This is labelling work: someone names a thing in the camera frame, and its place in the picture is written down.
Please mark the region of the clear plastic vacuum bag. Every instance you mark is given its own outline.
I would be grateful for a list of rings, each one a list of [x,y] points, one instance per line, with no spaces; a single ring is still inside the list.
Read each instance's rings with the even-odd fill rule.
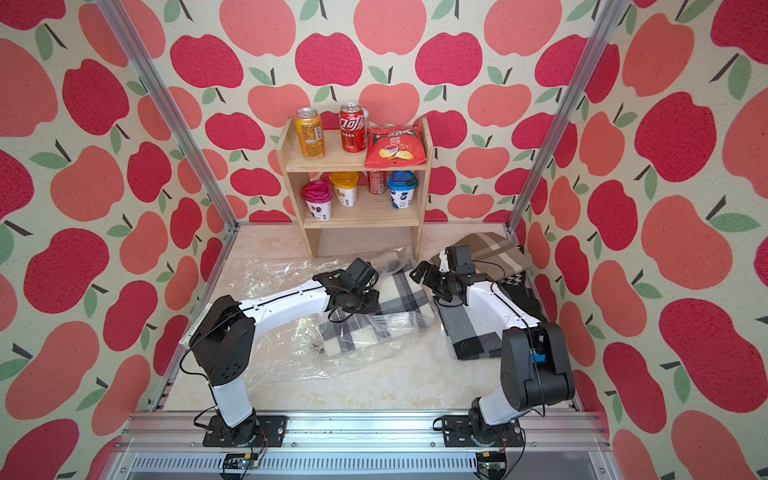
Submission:
[[[362,257],[379,272],[379,280],[384,277],[386,264],[391,261],[411,259],[414,267],[416,265],[408,246],[366,252]],[[295,288],[310,280],[314,274],[345,268],[352,260],[350,255],[307,260],[236,259],[225,266],[224,292],[237,301],[260,299]],[[244,372],[247,386],[253,388],[264,382],[338,377],[398,355],[416,344],[429,328],[413,340],[400,340],[392,346],[376,347],[371,353],[359,352],[328,358],[317,353],[311,346],[318,333],[317,326],[324,319],[331,319],[330,314],[304,316],[257,338]]]

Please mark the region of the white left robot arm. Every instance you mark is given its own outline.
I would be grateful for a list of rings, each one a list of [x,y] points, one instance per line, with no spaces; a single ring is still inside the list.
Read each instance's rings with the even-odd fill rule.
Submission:
[[[379,308],[378,278],[370,263],[357,258],[345,269],[316,274],[267,297],[216,299],[192,333],[189,350],[204,371],[223,424],[235,429],[255,416],[243,374],[257,338],[304,316],[328,312],[331,319],[344,321],[373,314]]]

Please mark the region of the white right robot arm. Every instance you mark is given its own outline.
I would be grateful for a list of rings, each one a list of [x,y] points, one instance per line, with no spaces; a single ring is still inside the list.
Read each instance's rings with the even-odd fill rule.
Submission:
[[[450,246],[445,254],[446,271],[422,261],[411,279],[431,289],[436,299],[457,300],[475,311],[501,341],[500,386],[475,399],[469,411],[473,425],[488,430],[536,407],[573,399],[575,382],[562,328],[526,313],[497,282],[479,273],[468,246]]]

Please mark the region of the black grey striped scarf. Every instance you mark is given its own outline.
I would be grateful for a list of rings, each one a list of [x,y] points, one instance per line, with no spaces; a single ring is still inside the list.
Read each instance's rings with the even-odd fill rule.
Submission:
[[[546,321],[539,300],[533,290],[524,284],[496,284],[494,291],[520,307],[524,313],[538,321]],[[498,358],[501,355],[499,330],[475,310],[464,306],[458,300],[453,304],[438,301],[436,307],[458,360]]]

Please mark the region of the white grey plaid scarf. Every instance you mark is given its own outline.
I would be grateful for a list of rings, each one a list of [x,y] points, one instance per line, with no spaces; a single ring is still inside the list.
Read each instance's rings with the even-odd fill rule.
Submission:
[[[367,314],[335,313],[317,326],[311,346],[328,358],[352,353],[371,353],[376,347],[413,340],[435,322],[435,312],[422,286],[410,272],[411,259],[386,264],[384,277],[375,285],[379,304]]]

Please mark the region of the black white houndstooth scarf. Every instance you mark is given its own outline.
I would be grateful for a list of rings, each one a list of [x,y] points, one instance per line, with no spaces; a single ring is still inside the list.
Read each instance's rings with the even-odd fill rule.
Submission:
[[[522,271],[504,278],[499,282],[499,285],[504,288],[525,288],[527,284],[526,277],[526,271]]]

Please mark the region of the brown beige plaid scarf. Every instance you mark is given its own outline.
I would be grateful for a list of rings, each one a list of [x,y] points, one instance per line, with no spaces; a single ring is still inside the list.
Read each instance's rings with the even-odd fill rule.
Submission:
[[[477,272],[494,281],[533,267],[532,260],[519,246],[500,234],[473,233],[454,242],[453,246],[468,246]]]

